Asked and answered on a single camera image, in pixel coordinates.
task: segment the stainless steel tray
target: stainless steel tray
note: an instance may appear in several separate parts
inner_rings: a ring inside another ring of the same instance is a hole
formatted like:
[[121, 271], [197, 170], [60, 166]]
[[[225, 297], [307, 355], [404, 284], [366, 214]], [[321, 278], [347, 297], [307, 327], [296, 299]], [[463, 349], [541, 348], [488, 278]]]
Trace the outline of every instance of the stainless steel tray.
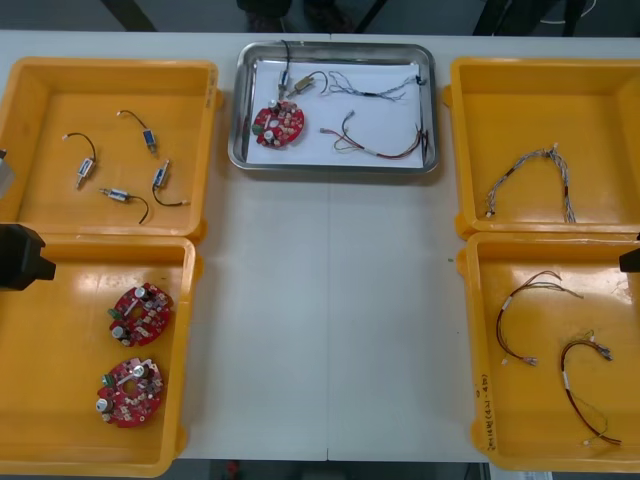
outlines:
[[436, 121], [433, 56], [419, 45], [387, 43], [288, 42], [291, 61], [317, 63], [345, 63], [363, 65], [417, 64], [420, 78], [427, 83], [420, 87], [423, 128], [429, 133], [429, 145], [423, 155], [421, 168], [357, 167], [335, 165], [264, 165], [247, 162], [251, 141], [251, 114], [259, 61], [286, 61], [286, 50], [281, 42], [260, 42], [247, 45], [238, 57], [229, 157], [240, 168], [256, 170], [339, 170], [378, 173], [426, 173], [438, 164], [438, 131]]

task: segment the floor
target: floor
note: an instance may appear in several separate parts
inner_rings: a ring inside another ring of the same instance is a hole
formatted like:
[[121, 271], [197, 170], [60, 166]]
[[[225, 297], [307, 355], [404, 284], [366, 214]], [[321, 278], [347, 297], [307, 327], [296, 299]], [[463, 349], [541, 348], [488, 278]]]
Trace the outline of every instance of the floor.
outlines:
[[[336, 0], [358, 22], [374, 0]], [[137, 0], [158, 31], [244, 32], [245, 16], [236, 0]], [[389, 0], [367, 33], [470, 35], [484, 0]], [[0, 28], [33, 30], [122, 31], [99, 0], [0, 0]], [[562, 5], [549, 15], [562, 17]], [[300, 32], [310, 31], [302, 0], [293, 0], [288, 20]], [[540, 24], [539, 36], [557, 36], [560, 25]], [[640, 2], [597, 0], [578, 24], [577, 36], [630, 37], [640, 33]]]
[[[244, 32], [244, 13], [235, 0], [137, 0], [158, 31]], [[337, 0], [358, 22], [373, 0]], [[367, 33], [417, 35], [470, 35], [483, 0], [389, 0]], [[0, 0], [2, 29], [123, 31], [99, 0]], [[550, 18], [560, 18], [562, 9]], [[287, 20], [296, 31], [310, 31], [302, 1], [294, 0]], [[561, 26], [540, 24], [538, 36], [557, 36]], [[578, 24], [577, 36], [631, 37], [640, 32], [640, 1], [600, 0]], [[226, 462], [177, 460], [164, 480], [225, 479]], [[242, 462], [242, 480], [478, 480], [478, 465], [415, 463], [299, 463]], [[28, 480], [38, 477], [12, 477]], [[559, 480], [624, 480], [637, 475], [555, 474]]]

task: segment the wire harness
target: wire harness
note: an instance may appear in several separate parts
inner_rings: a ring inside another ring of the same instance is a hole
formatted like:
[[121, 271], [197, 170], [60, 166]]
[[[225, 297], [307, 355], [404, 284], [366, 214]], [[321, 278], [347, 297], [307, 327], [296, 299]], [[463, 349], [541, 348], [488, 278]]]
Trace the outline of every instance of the wire harness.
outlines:
[[[596, 409], [593, 405], [590, 405], [589, 403], [585, 402], [580, 397], [578, 397], [575, 393], [573, 393], [571, 391], [571, 387], [570, 387], [570, 384], [569, 384], [569, 376], [567, 375], [567, 370], [566, 370], [566, 365], [565, 364], [566, 364], [567, 354], [569, 353], [569, 350], [571, 350], [572, 348], [574, 348], [574, 347], [576, 347], [578, 345], [584, 345], [584, 346], [587, 346], [587, 347], [595, 350], [596, 352], [598, 352], [600, 354], [600, 356], [603, 357], [604, 359], [606, 359], [606, 360], [608, 360], [610, 362], [613, 361], [613, 355], [611, 354], [611, 350], [609, 350], [604, 345], [596, 343], [595, 337], [593, 335], [593, 331], [588, 335], [589, 335], [589, 338], [587, 338], [587, 336], [585, 336], [582, 339], [570, 341], [562, 349], [562, 353], [560, 354], [560, 371], [562, 372], [562, 379], [564, 381], [564, 389], [565, 389], [565, 392], [567, 393], [567, 398], [569, 399], [569, 403], [571, 403], [571, 406], [573, 407], [573, 409], [578, 414], [578, 417], [580, 418], [582, 423], [584, 423], [585, 426], [595, 435], [595, 437], [593, 437], [591, 439], [588, 439], [588, 440], [585, 440], [583, 442], [583, 444], [585, 446], [589, 446], [591, 444], [592, 440], [594, 440], [596, 438], [600, 438], [600, 439], [604, 440], [605, 442], [607, 442], [607, 443], [609, 443], [611, 445], [619, 446], [619, 445], [622, 444], [621, 440], [618, 440], [616, 438], [612, 438], [612, 437], [609, 437], [609, 436], [605, 435], [605, 433], [607, 432], [607, 430], [609, 428], [609, 424], [608, 424], [606, 416], [602, 412], [600, 412], [598, 409]], [[591, 423], [589, 423], [589, 421], [586, 419], [584, 414], [578, 408], [578, 405], [576, 404], [576, 400], [582, 402], [583, 404], [585, 404], [586, 406], [591, 408], [593, 411], [595, 411], [598, 415], [600, 415], [604, 419], [605, 427], [604, 427], [604, 429], [602, 431], [598, 431], [593, 425], [591, 425]]]
[[355, 88], [351, 84], [349, 79], [340, 72], [331, 70], [329, 71], [329, 77], [331, 78], [331, 83], [329, 85], [329, 92], [331, 93], [346, 93], [348, 95], [356, 95], [360, 97], [384, 98], [385, 100], [391, 100], [392, 102], [402, 100], [406, 92], [402, 92], [399, 95], [396, 94], [396, 92], [402, 90], [407, 85], [417, 83], [419, 86], [422, 86], [426, 84], [425, 80], [422, 80], [419, 76], [416, 75], [415, 77], [408, 77], [400, 85], [392, 87], [388, 90], [384, 90], [382, 92], [363, 92]]
[[[413, 143], [403, 152], [389, 155], [386, 153], [380, 153], [380, 152], [371, 150], [370, 148], [365, 147], [361, 143], [356, 142], [353, 138], [349, 136], [348, 129], [347, 129], [347, 122], [355, 114], [356, 112], [351, 110], [347, 114], [347, 116], [344, 117], [344, 120], [342, 121], [342, 126], [341, 126], [342, 133], [336, 132], [335, 130], [331, 130], [330, 128], [320, 129], [320, 133], [336, 135], [338, 137], [338, 139], [333, 144], [333, 148], [340, 153], [348, 153], [355, 150], [362, 150], [363, 152], [368, 153], [369, 155], [373, 155], [375, 157], [386, 158], [387, 160], [399, 160], [401, 158], [405, 158], [409, 156], [411, 152], [413, 152], [421, 144], [423, 145], [423, 150], [426, 150], [427, 148], [427, 145], [429, 143], [428, 132], [426, 130], [422, 132], [420, 128], [418, 128], [418, 126], [416, 125], [416, 137], [413, 140]], [[340, 142], [344, 142], [346, 145], [341, 147], [339, 146]]]
[[[570, 295], [573, 295], [574, 297], [577, 298], [584, 298], [582, 295], [574, 292], [573, 290], [569, 290], [568, 288], [564, 288], [561, 285], [558, 285], [556, 283], [553, 282], [544, 282], [544, 281], [537, 281], [535, 282], [534, 280], [536, 278], [538, 278], [541, 275], [551, 275], [552, 277], [556, 278], [559, 281], [562, 281], [562, 278], [560, 277], [560, 275], [558, 275], [555, 272], [552, 272], [551, 270], [544, 270], [540, 273], [536, 273], [534, 276], [532, 276], [531, 278], [529, 278], [529, 280], [527, 280], [526, 282], [524, 282], [522, 285], [520, 285], [518, 288], [516, 288], [513, 292], [511, 292], [509, 294], [509, 296], [507, 297], [507, 299], [505, 300], [504, 304], [502, 305], [502, 308], [500, 308], [500, 311], [498, 312], [498, 318], [496, 319], [496, 338], [498, 339], [498, 343], [500, 344], [500, 346], [502, 347], [502, 349], [508, 354], [511, 355], [514, 358], [517, 358], [518, 360], [531, 365], [533, 367], [535, 367], [536, 365], [538, 365], [538, 359], [536, 357], [531, 357], [531, 356], [525, 356], [525, 355], [520, 355], [518, 353], [515, 353], [507, 344], [507, 341], [504, 338], [504, 333], [502, 332], [502, 318], [504, 316], [504, 312], [507, 310], [507, 308], [509, 307], [509, 305], [511, 305], [511, 301], [513, 300], [513, 297], [524, 291], [524, 290], [530, 290], [530, 289], [534, 289], [534, 288], [544, 288], [547, 290], [554, 290], [556, 292], [566, 292]], [[507, 359], [505, 357], [505, 359], [502, 361], [503, 365], [506, 365], [507, 363]]]
[[493, 188], [487, 194], [487, 217], [492, 217], [496, 213], [496, 192], [500, 185], [502, 185], [507, 178], [509, 178], [516, 170], [522, 167], [530, 158], [550, 158], [553, 163], [560, 170], [562, 175], [562, 182], [564, 184], [564, 208], [565, 208], [565, 221], [568, 223], [576, 223], [576, 216], [573, 212], [573, 206], [571, 205], [571, 198], [569, 197], [569, 167], [564, 158], [558, 153], [558, 144], [554, 144], [550, 150], [541, 148], [531, 153], [527, 153], [518, 159], [513, 167], [511, 167], [500, 179], [496, 182]]

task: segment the metal cylinder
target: metal cylinder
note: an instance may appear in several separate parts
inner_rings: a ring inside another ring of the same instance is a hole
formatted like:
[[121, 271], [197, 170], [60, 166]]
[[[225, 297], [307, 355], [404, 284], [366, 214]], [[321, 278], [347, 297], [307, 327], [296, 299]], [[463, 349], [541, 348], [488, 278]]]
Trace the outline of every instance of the metal cylinder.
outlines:
[[136, 365], [133, 367], [133, 376], [136, 378], [144, 378], [149, 373], [146, 365]]
[[127, 332], [120, 325], [116, 325], [113, 327], [113, 330], [111, 330], [111, 336], [116, 340], [122, 340], [127, 336]]
[[113, 408], [113, 402], [106, 398], [100, 398], [96, 402], [96, 410], [100, 413], [107, 413]]
[[149, 298], [149, 292], [147, 292], [146, 288], [144, 287], [136, 288], [133, 294], [136, 298], [139, 298], [140, 300], [146, 300], [147, 298]]

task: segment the small blue component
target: small blue component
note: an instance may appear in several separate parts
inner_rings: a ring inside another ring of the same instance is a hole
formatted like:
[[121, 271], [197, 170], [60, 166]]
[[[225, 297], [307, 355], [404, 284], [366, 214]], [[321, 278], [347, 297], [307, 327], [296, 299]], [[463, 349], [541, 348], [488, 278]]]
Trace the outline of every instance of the small blue component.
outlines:
[[147, 144], [147, 148], [151, 153], [155, 155], [156, 153], [156, 137], [153, 135], [151, 129], [147, 128], [142, 131], [142, 136], [144, 137], [144, 143]]

